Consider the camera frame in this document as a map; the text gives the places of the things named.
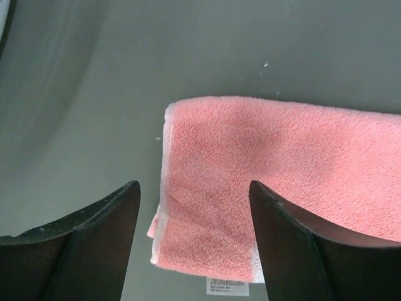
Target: gray table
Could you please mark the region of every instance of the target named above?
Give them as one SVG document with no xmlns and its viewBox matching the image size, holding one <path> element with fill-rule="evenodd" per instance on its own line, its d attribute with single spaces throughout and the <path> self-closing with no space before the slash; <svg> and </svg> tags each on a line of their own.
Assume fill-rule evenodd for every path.
<svg viewBox="0 0 401 301">
<path fill-rule="evenodd" d="M 122 300 L 221 300 L 204 278 L 149 262 L 169 103 L 247 95 L 401 113 L 397 1 L 24 0 L 12 10 L 0 51 L 0 235 L 140 181 Z M 251 285 L 250 300 L 265 296 Z"/>
</svg>

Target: care label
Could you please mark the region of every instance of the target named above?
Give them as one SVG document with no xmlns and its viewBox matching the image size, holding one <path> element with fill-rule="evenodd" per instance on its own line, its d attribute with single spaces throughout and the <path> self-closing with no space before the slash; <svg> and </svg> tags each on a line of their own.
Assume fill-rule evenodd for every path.
<svg viewBox="0 0 401 301">
<path fill-rule="evenodd" d="M 249 297 L 249 283 L 206 278 L 206 294 Z"/>
</svg>

